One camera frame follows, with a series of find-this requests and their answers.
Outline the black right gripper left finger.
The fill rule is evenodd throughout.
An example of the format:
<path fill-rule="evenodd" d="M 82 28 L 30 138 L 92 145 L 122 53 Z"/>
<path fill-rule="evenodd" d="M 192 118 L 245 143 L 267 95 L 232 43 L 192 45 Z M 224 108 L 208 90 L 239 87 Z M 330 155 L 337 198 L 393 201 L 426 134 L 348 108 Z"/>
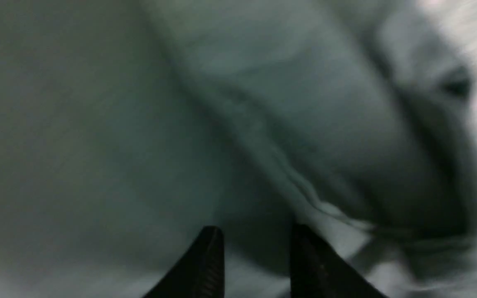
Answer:
<path fill-rule="evenodd" d="M 201 229 L 189 249 L 146 298 L 223 298 L 224 235 L 217 226 Z"/>

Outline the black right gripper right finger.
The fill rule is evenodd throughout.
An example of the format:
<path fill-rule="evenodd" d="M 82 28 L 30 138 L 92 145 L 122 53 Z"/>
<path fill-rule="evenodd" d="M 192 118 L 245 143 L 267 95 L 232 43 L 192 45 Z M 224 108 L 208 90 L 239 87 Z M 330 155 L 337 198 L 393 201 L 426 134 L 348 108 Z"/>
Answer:
<path fill-rule="evenodd" d="M 307 225 L 294 223 L 290 236 L 290 297 L 384 298 Z"/>

